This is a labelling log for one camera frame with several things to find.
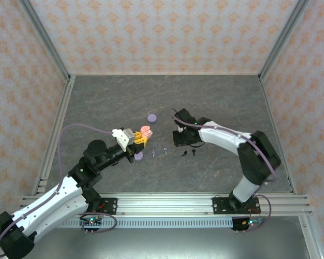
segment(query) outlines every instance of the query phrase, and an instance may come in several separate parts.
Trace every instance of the purple lid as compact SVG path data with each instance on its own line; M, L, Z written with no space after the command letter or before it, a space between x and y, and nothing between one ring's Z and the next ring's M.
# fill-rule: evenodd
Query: purple lid
M134 159L136 161L140 161L141 159L143 159L143 153L142 152L139 152L138 154L135 154L134 155Z
M155 123L157 121L157 116L155 114L149 114L147 116L147 121L150 123Z

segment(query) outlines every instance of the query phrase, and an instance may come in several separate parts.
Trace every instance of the yellow object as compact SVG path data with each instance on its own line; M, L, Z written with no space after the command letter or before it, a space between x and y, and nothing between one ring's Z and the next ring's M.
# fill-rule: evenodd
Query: yellow object
M147 144L147 138L140 138L140 139L136 139L134 141L134 143L136 143L137 145L138 144L141 144L141 143L144 143L144 148L146 147L146 144Z
M141 133L140 133L139 131L136 131L134 134L135 134L135 136L136 136L135 140L141 138Z

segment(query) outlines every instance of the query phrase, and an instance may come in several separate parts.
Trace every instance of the gray stone surface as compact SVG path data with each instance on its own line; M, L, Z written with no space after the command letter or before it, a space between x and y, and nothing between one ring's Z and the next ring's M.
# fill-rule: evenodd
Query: gray stone surface
M276 136L257 76L77 76L67 108L64 126L79 122L102 130L148 125L154 113L154 134L144 149L142 161L126 159L102 171L98 192L230 192L242 177L237 156L212 144L192 155L191 147L175 147L170 109L186 108L196 119L207 117L220 125L242 132L266 133L276 150ZM84 128L70 129L62 139L62 164L68 172L94 139L107 146L113 137ZM281 166L278 180L263 192L290 192L287 174ZM59 169L53 161L48 189L57 184Z

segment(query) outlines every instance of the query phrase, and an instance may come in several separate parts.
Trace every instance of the wall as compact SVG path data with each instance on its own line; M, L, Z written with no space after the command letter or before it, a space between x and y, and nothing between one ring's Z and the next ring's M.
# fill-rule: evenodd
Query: wall
M311 195L324 242L324 0L311 0L264 86L298 191Z
M64 81L16 0L0 1L0 213L30 194Z
M32 0L75 74L258 74L296 2Z

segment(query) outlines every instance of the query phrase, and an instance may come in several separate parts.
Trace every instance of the pink object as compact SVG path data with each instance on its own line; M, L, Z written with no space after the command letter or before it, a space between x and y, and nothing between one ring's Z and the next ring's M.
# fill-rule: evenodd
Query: pink object
M139 152L138 154L135 154L134 155L134 159L135 161L140 161L141 159L143 159L143 153L142 152Z
M149 114L147 116L147 121L150 123L155 123L157 121L157 116L155 114Z
M152 136L152 130L150 130L150 126L143 126L140 128L141 137L142 138L150 138Z

